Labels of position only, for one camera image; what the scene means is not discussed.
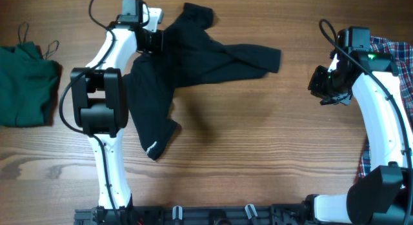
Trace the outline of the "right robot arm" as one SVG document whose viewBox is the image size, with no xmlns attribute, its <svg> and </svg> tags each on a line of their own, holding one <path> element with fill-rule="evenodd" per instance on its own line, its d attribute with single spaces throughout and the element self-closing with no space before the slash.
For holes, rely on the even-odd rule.
<svg viewBox="0 0 413 225">
<path fill-rule="evenodd" d="M 412 224 L 412 131 L 399 86 L 393 56 L 363 44 L 337 47 L 332 64 L 316 68 L 308 89 L 322 105 L 358 102 L 371 170 L 344 194 L 313 196 L 313 220 Z"/>
</svg>

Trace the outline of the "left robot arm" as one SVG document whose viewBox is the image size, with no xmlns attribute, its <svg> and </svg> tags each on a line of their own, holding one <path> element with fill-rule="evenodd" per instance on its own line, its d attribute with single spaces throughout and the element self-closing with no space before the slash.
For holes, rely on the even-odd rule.
<svg viewBox="0 0 413 225">
<path fill-rule="evenodd" d="M 145 17 L 141 23 L 112 22 L 106 27 L 105 41 L 97 55 L 85 67 L 74 68 L 70 75 L 76 130 L 88 137 L 94 152 L 98 207 L 104 210 L 123 210 L 132 200 L 122 147 L 128 123 L 122 74 L 140 48 L 159 44 L 159 24 L 159 17 Z"/>
</svg>

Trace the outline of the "black polo shirt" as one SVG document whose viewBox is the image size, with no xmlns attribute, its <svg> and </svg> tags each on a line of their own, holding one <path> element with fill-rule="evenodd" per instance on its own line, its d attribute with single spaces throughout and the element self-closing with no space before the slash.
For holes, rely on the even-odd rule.
<svg viewBox="0 0 413 225">
<path fill-rule="evenodd" d="M 213 9 L 185 3 L 164 31 L 163 50 L 137 57 L 124 75 L 128 109 L 146 155 L 153 161 L 165 151 L 179 126 L 170 107 L 177 88 L 260 79 L 278 73 L 281 50 L 256 44 L 222 44 L 207 34 Z"/>
</svg>

